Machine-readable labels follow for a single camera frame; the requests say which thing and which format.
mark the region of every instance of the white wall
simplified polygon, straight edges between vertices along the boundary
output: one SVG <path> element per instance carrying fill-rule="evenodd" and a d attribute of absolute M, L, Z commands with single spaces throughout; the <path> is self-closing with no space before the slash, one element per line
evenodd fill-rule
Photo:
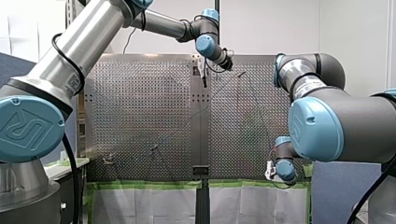
<path fill-rule="evenodd" d="M 0 52 L 38 62 L 65 28 L 65 1 L 0 0 Z"/>
<path fill-rule="evenodd" d="M 388 0 L 321 0 L 320 51 L 341 62 L 353 95 L 387 87 L 388 21 Z"/>
<path fill-rule="evenodd" d="M 319 48 L 319 0 L 223 0 L 220 43 L 236 54 L 316 52 Z M 214 0 L 158 0 L 150 9 L 176 19 L 192 20 Z M 132 28 L 119 31 L 111 46 L 122 53 Z M 127 53 L 195 53 L 193 42 L 137 30 Z"/>
<path fill-rule="evenodd" d="M 319 0 L 222 0 L 221 45 L 237 54 L 318 52 Z"/>

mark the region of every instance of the perforated metal panel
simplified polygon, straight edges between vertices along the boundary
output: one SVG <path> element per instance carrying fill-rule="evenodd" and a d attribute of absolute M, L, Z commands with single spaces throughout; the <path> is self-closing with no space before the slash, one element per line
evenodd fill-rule
<path fill-rule="evenodd" d="M 211 78 L 210 177 L 264 179 L 270 149 L 288 135 L 289 97 L 273 84 L 274 56 L 234 56 Z M 240 78 L 235 77 L 246 72 Z M 301 174 L 301 161 L 296 162 Z"/>
<path fill-rule="evenodd" d="M 191 55 L 103 56 L 85 88 L 89 179 L 186 180 L 200 164 L 210 178 L 264 179 L 270 148 L 288 134 L 274 58 L 234 56 L 233 71 L 211 73 L 203 89 Z"/>
<path fill-rule="evenodd" d="M 102 57 L 85 89 L 91 181 L 191 179 L 190 73 L 190 55 Z"/>

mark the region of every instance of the white paper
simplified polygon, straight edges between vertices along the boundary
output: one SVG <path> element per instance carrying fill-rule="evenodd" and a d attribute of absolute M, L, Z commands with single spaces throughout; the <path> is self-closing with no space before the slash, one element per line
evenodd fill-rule
<path fill-rule="evenodd" d="M 12 55 L 34 63 L 38 62 L 38 40 L 11 38 Z"/>
<path fill-rule="evenodd" d="M 37 39 L 37 21 L 31 17 L 8 15 L 8 24 L 11 38 Z"/>
<path fill-rule="evenodd" d="M 9 38 L 0 37 L 0 53 L 11 54 L 11 43 Z"/>
<path fill-rule="evenodd" d="M 0 38 L 9 37 L 8 15 L 0 13 Z"/>

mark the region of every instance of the white cloth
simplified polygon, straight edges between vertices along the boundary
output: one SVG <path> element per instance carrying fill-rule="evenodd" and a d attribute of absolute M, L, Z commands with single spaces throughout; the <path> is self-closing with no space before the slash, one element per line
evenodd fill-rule
<path fill-rule="evenodd" d="M 211 224 L 305 224 L 307 189 L 210 189 Z"/>
<path fill-rule="evenodd" d="M 195 224 L 196 189 L 101 189 L 92 224 Z"/>

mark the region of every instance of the vertical metal post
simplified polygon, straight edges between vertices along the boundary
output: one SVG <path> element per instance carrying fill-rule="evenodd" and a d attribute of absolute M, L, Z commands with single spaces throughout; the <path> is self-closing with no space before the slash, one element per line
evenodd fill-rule
<path fill-rule="evenodd" d="M 210 131 L 210 77 L 206 78 L 207 88 L 197 69 L 199 55 L 192 56 L 191 64 L 191 152 L 192 175 L 195 180 L 202 181 L 202 187 L 197 190 L 195 206 L 195 223 L 210 223 L 209 201 L 209 131 Z"/>
<path fill-rule="evenodd" d="M 215 0 L 215 10 L 219 13 L 219 15 L 220 15 L 220 0 Z M 219 30 L 219 35 L 218 35 L 218 37 L 219 37 L 219 40 L 218 40 L 218 43 L 220 44 L 220 30 Z"/>

